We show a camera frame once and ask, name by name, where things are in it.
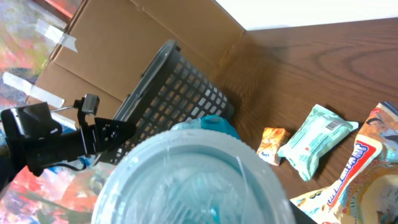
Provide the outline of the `blue mouthwash bottle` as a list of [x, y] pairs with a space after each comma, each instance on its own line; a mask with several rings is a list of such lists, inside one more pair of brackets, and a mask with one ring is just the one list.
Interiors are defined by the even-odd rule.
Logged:
[[234, 131], [177, 128], [123, 157], [93, 223], [294, 223], [281, 183]]

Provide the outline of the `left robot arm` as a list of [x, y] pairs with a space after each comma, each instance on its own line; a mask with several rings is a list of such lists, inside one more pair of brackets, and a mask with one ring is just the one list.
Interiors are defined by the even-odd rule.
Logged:
[[83, 100], [76, 100], [73, 108], [80, 128], [70, 133], [63, 133], [47, 103], [1, 112], [6, 142], [1, 148], [2, 189], [25, 167], [37, 177], [50, 167], [70, 168], [71, 161], [116, 150], [136, 132], [135, 124], [113, 119], [95, 118], [89, 125], [85, 117], [95, 114], [98, 107], [87, 110]]

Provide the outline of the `yellow snack bag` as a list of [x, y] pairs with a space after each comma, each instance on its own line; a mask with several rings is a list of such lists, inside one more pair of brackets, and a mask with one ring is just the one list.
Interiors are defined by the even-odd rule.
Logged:
[[397, 223], [397, 108], [380, 102], [339, 178], [291, 202], [315, 223]]

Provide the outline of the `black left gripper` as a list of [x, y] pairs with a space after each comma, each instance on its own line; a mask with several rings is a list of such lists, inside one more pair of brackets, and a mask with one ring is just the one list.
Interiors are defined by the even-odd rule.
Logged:
[[85, 117], [78, 118], [83, 145], [88, 155], [97, 155], [119, 148], [136, 133], [136, 125], [124, 121], [95, 118], [89, 125]]

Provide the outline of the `teal snack pack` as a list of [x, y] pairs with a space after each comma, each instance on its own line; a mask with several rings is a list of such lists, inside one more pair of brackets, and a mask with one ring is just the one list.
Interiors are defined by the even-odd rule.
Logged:
[[279, 149], [278, 156], [286, 158], [307, 182], [314, 176], [320, 158], [358, 127], [358, 122], [346, 121], [315, 105], [298, 131]]

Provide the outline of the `small orange packet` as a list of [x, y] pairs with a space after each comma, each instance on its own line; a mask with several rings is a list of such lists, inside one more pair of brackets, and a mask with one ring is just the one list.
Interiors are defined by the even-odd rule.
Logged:
[[284, 128], [264, 128], [257, 155], [265, 162], [278, 166], [279, 149], [289, 140], [290, 133]]

